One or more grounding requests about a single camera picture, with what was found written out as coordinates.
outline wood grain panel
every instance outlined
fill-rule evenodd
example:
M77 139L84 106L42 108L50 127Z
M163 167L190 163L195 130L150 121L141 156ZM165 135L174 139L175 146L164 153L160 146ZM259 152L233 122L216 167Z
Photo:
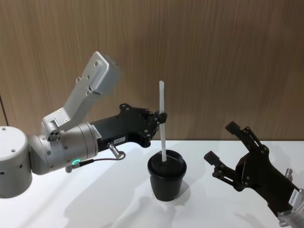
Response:
M6 126L6 121L1 105L0 105L0 126Z
M27 133L61 107L95 50L123 77L89 113L158 108L169 139L230 139L231 120L262 139L304 139L302 0L2 0L0 90Z

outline robotic arm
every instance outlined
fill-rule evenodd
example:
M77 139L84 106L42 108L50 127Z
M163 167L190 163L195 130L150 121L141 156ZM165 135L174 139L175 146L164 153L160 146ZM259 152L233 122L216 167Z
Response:
M263 197L282 227L304 227L304 193L292 183L292 170L280 173L269 160L269 149L261 144L249 127L241 130L235 122L226 129L238 137L249 150L236 169L227 167L212 151L204 159L214 165L213 177L230 184L237 191L252 188Z
M93 103L109 93L120 77L119 66L95 52L65 105L42 120L42 133L26 136L14 127L0 127L0 198L22 194L38 175L66 168L67 172L94 162L110 149L116 160L125 156L116 146L134 142L146 148L166 122L167 114L120 105L120 113L82 123Z

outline cable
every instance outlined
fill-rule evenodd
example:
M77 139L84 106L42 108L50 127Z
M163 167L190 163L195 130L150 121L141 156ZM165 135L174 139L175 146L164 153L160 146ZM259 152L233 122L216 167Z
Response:
M120 161L122 159L124 159L126 157L126 154L123 151L119 151L120 154L122 154L123 156L121 158L99 158L99 159L90 159L90 160L86 160L86 161L81 161L75 165L73 165L74 168L77 167L82 167L84 165L88 165L91 164L93 162L97 162L97 161Z
M119 153L123 155L121 158L99 158L99 159L93 159L93 160L94 161L120 161L126 157L126 155L123 151L119 151Z

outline white table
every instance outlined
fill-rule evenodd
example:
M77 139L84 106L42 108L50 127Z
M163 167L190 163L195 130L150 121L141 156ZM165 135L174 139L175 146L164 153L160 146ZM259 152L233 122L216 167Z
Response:
M294 170L304 187L304 142L264 142L274 166ZM203 156L212 150L231 168L247 153L240 141L167 141L188 169L181 196L168 203L153 195L147 161L160 150L137 144L119 146L122 161L99 161L71 174L64 169L33 176L30 188L12 199L0 199L1 228L278 228L278 220L253 190L235 191L212 177L214 167ZM109 151L98 157L112 157Z

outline white straw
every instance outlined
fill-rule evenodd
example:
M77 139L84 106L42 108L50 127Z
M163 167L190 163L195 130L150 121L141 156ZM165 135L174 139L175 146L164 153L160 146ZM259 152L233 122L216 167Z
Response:
M164 101L164 89L165 83L160 81L160 114L165 112L165 101ZM166 133L165 133L165 123L160 124L161 131L161 158L162 161L167 161L167 153L166 153Z

